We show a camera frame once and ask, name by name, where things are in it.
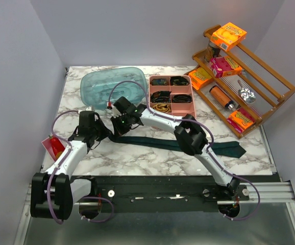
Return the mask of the dark green tie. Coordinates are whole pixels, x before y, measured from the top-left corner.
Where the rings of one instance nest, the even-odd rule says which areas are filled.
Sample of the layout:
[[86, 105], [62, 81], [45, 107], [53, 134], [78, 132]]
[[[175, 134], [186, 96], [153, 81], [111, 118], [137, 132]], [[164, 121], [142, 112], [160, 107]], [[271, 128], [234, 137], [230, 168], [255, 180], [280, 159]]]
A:
[[[114, 143], [140, 145], [181, 152], [181, 149], [176, 140], [156, 139], [140, 136], [115, 137], [114, 135], [110, 135], [109, 139]], [[211, 146], [211, 148], [216, 155], [227, 156], [232, 158], [240, 158], [246, 153], [246, 150], [240, 145], [238, 141], [228, 141], [219, 143], [215, 142]]]

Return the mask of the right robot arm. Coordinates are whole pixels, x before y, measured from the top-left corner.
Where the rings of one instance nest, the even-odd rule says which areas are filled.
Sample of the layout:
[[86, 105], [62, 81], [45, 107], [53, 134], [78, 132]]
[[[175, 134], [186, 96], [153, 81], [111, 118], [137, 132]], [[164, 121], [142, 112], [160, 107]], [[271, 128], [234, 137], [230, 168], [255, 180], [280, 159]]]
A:
[[131, 103], [126, 106], [109, 104], [108, 109], [112, 110], [114, 133], [125, 134], [135, 124], [172, 133], [181, 151], [197, 158], [211, 173], [223, 199], [230, 200], [237, 195], [240, 180], [228, 171], [225, 164], [216, 156], [207, 140], [206, 128], [192, 115], [170, 116], [158, 113], [146, 105], [134, 106]]

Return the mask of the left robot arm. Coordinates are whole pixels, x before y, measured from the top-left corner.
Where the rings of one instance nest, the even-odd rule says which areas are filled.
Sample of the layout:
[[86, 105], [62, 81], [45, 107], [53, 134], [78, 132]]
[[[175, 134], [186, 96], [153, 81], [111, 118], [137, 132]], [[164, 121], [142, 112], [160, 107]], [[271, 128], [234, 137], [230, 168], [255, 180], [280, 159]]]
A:
[[81, 111], [79, 124], [73, 134], [63, 141], [67, 144], [58, 160], [45, 172], [35, 173], [31, 182], [30, 214], [32, 217], [52, 218], [62, 224], [68, 219], [73, 204], [83, 198], [87, 202], [97, 197], [97, 188], [88, 180], [71, 182], [78, 164], [94, 143], [101, 142], [111, 131], [94, 111]]

